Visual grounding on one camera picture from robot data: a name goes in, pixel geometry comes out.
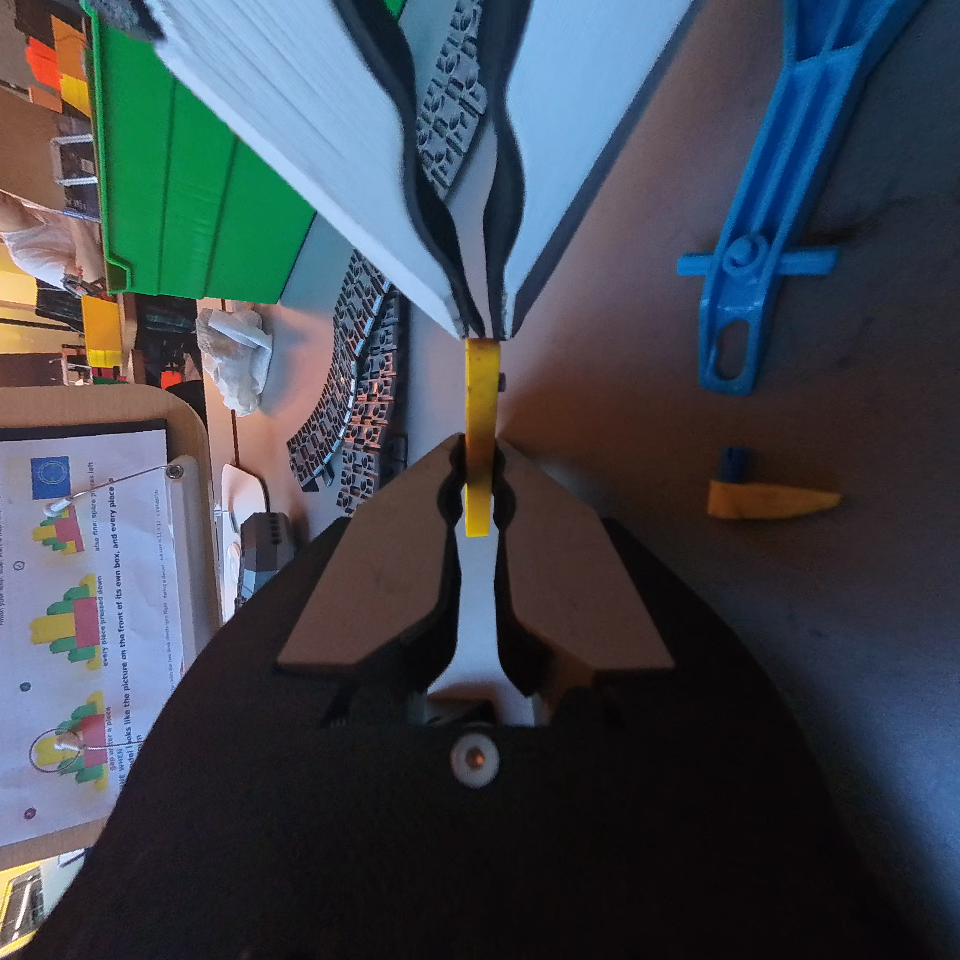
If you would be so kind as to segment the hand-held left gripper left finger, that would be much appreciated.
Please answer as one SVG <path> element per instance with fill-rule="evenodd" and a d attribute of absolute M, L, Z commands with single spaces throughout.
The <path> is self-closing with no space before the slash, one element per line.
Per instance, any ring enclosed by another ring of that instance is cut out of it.
<path fill-rule="evenodd" d="M 281 650 L 292 674 L 425 693 L 457 646 L 460 436 L 362 503 Z"/>

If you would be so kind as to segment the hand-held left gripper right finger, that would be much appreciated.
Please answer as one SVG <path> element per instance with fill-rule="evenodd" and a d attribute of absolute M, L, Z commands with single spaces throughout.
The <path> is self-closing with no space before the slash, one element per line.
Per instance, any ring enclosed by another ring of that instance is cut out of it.
<path fill-rule="evenodd" d="M 493 497 L 498 657 L 523 696 L 563 697 L 674 669 L 593 508 L 505 441 Z"/>

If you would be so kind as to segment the yellow plastic piece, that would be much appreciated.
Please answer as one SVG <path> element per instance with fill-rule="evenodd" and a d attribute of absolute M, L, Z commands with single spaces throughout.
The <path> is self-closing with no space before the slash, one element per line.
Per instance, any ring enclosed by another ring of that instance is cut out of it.
<path fill-rule="evenodd" d="M 468 339 L 464 402 L 464 531 L 468 538 L 484 538 L 490 533 L 500 373 L 500 342 Z"/>

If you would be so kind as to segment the orange storage box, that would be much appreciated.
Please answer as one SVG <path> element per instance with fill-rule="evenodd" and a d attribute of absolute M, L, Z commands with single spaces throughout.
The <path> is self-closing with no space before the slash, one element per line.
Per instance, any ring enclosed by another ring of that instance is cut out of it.
<path fill-rule="evenodd" d="M 28 37 L 25 57 L 35 80 L 42 86 L 61 91 L 62 73 L 56 51 L 36 37 Z"/>

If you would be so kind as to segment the grey faceted toy block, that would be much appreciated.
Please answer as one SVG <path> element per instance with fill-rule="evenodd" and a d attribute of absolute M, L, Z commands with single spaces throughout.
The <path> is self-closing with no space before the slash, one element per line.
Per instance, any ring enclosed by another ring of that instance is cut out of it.
<path fill-rule="evenodd" d="M 258 511 L 241 525 L 234 612 L 297 557 L 299 545 L 286 513 Z"/>

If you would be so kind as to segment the clear acrylic stand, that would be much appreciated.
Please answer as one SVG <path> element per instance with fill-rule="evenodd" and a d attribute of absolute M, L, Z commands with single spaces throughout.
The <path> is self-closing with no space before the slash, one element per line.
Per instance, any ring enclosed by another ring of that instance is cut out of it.
<path fill-rule="evenodd" d="M 63 187 L 99 184 L 92 133 L 54 137 L 50 147 L 55 184 Z"/>

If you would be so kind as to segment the white flat pad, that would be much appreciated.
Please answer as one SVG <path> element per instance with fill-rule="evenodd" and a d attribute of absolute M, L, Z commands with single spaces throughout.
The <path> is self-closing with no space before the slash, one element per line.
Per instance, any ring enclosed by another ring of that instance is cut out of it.
<path fill-rule="evenodd" d="M 214 502 L 217 531 L 218 583 L 222 620 L 235 613 L 241 580 L 241 527 L 253 514 L 268 510 L 268 497 L 262 481 L 233 465 L 222 468 L 219 497 Z"/>

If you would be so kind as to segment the grey studded track strip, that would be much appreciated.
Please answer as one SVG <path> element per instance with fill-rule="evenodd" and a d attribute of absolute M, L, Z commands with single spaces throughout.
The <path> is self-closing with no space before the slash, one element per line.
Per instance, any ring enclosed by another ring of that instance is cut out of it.
<path fill-rule="evenodd" d="M 394 304 L 394 285 L 359 250 L 349 260 L 333 311 L 333 352 L 320 398 L 287 443 L 291 470 L 303 491 L 330 474 L 347 435 L 363 364 L 378 324 Z"/>
<path fill-rule="evenodd" d="M 443 200 L 453 191 L 486 114 L 487 93 L 477 54 L 483 12 L 483 2 L 454 2 L 443 31 L 429 30 L 430 45 L 418 39 L 414 46 L 416 54 L 430 54 L 416 120 L 417 150 L 427 178 Z M 406 469 L 408 440 L 402 432 L 402 413 L 411 304 L 359 253 L 352 256 L 348 270 L 352 280 L 380 282 L 385 294 L 366 340 L 351 418 L 340 448 L 337 506 L 353 515 Z"/>

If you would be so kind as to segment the instruction sheet stand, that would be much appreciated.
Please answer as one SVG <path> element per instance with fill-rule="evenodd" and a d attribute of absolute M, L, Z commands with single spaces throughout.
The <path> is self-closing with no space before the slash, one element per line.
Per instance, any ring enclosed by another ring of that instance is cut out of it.
<path fill-rule="evenodd" d="M 211 488 L 202 464 L 188 455 L 167 465 L 165 480 L 186 674 L 223 623 Z"/>

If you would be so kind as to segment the yellow wedge piece blue pin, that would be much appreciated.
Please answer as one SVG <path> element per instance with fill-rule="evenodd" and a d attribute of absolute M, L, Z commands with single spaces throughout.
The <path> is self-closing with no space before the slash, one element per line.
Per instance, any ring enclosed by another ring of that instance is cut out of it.
<path fill-rule="evenodd" d="M 751 457 L 747 448 L 722 449 L 706 498 L 709 518 L 723 522 L 786 521 L 829 512 L 842 503 L 839 493 L 749 481 Z"/>

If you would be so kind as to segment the blue plastic lever tool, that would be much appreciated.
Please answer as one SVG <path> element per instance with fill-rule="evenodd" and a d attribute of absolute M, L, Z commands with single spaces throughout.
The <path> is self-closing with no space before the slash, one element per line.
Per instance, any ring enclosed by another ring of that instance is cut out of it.
<path fill-rule="evenodd" d="M 678 258 L 703 278 L 702 389 L 755 389 L 787 278 L 834 270 L 837 246 L 797 246 L 870 75 L 922 1 L 783 2 L 782 66 L 714 250 Z"/>

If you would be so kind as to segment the printed instruction sheet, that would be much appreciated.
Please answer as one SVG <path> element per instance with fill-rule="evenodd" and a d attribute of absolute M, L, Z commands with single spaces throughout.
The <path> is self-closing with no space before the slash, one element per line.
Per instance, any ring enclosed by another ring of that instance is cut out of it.
<path fill-rule="evenodd" d="M 1 840 L 109 816 L 182 676 L 166 425 L 4 428 Z"/>

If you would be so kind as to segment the wooden display board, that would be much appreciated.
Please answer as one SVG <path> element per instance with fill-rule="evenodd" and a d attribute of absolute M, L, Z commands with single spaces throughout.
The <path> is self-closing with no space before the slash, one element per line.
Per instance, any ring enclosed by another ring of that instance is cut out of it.
<path fill-rule="evenodd" d="M 210 485 L 212 501 L 207 429 L 186 402 L 166 391 L 134 385 L 4 388 L 1 407 L 2 429 L 73 430 L 83 426 L 102 426 L 107 432 L 112 432 L 128 426 L 162 422 L 166 426 L 168 465 L 183 455 L 197 459 Z M 91 846 L 102 833 L 112 811 L 99 821 L 46 834 L 24 843 L 2 845 L 2 869 L 8 870 L 30 861 L 54 858 L 77 848 Z"/>

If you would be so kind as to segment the crumpled white tissue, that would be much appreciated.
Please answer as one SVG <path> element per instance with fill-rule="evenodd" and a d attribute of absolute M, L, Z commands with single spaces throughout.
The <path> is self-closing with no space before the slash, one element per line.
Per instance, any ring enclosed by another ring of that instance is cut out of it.
<path fill-rule="evenodd" d="M 273 358 L 273 336 L 260 313 L 250 308 L 204 308 L 198 312 L 197 339 L 202 367 L 239 418 L 259 409 Z"/>

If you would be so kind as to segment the yellow block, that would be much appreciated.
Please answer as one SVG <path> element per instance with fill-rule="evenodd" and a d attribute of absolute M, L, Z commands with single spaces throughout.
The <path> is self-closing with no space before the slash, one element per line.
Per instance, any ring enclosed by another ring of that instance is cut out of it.
<path fill-rule="evenodd" d="M 85 295 L 80 299 L 83 336 L 91 368 L 124 366 L 123 321 L 117 302 Z"/>

